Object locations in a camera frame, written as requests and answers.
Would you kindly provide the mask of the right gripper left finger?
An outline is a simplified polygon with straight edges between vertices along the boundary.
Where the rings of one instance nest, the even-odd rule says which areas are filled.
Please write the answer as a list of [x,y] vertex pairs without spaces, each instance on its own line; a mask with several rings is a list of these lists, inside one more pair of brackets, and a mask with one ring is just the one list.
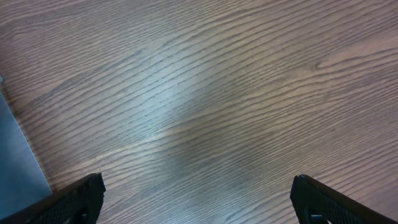
[[55,194],[1,220],[1,224],[96,224],[106,187],[100,173],[68,185]]

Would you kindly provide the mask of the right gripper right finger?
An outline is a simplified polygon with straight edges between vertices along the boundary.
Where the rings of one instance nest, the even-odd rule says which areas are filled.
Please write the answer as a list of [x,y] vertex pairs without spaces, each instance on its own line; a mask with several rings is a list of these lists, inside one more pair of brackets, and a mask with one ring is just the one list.
[[294,177],[290,199],[300,224],[397,224],[308,175]]

